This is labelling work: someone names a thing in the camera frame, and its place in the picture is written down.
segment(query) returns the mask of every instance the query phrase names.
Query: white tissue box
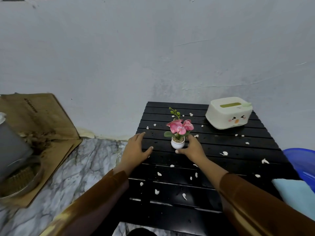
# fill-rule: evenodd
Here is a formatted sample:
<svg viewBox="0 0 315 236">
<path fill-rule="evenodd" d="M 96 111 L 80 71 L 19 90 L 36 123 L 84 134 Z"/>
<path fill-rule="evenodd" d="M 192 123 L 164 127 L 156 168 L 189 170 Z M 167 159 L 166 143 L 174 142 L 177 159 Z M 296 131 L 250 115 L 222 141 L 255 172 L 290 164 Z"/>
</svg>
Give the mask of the white tissue box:
<svg viewBox="0 0 315 236">
<path fill-rule="evenodd" d="M 227 129 L 245 125 L 252 111 L 252 104 L 239 97 L 220 98 L 210 102 L 206 118 L 216 129 Z"/>
</svg>

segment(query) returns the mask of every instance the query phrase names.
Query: light blue towel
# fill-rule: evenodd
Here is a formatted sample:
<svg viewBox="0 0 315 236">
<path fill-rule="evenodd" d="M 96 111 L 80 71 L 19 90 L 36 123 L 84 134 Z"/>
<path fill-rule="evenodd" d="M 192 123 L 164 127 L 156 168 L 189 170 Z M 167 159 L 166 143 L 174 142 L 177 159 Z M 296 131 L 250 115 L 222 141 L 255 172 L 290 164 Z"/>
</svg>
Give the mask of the light blue towel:
<svg viewBox="0 0 315 236">
<path fill-rule="evenodd" d="M 305 181 L 274 179 L 283 201 L 315 221 L 315 194 Z"/>
</svg>

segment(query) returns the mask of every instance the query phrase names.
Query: white wall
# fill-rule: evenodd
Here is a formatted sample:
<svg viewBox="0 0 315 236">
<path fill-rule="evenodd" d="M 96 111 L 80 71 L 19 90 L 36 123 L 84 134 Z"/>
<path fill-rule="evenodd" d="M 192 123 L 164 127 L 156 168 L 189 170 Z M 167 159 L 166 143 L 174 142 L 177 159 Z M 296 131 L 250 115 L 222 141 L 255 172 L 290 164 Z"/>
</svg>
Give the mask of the white wall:
<svg viewBox="0 0 315 236">
<path fill-rule="evenodd" d="M 147 101 L 239 96 L 282 149 L 314 149 L 315 0 L 36 3 L 0 3 L 1 94 L 54 93 L 76 127 L 116 139 Z"/>
</svg>

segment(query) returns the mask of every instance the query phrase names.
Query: small white pot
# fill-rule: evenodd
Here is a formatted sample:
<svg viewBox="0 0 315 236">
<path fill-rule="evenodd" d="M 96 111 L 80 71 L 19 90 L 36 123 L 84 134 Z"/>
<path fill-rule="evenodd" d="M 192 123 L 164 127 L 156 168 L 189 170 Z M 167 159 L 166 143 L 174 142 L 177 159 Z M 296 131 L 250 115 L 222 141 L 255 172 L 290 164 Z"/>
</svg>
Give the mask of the small white pot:
<svg viewBox="0 0 315 236">
<path fill-rule="evenodd" d="M 172 144 L 172 147 L 173 147 L 174 149 L 181 149 L 181 148 L 183 148 L 184 145 L 185 145 L 185 137 L 184 137 L 184 139 L 183 139 L 183 142 L 181 142 L 181 143 L 176 143 L 176 142 L 174 142 L 174 140 L 173 140 L 173 138 L 172 138 L 171 144 Z"/>
</svg>

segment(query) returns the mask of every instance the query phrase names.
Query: cardboard box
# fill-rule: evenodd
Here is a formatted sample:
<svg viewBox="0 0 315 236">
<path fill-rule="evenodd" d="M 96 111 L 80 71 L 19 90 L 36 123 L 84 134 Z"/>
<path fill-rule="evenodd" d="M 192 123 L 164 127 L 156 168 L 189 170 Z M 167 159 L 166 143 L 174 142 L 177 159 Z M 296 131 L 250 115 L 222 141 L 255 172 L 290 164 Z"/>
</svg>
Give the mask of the cardboard box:
<svg viewBox="0 0 315 236">
<path fill-rule="evenodd" d="M 6 122 L 18 134 L 43 134 L 52 140 L 40 155 L 44 166 L 44 176 L 40 184 L 22 197 L 5 201 L 10 205 L 27 207 L 82 140 L 53 94 L 1 95 L 0 112 L 7 114 Z"/>
</svg>

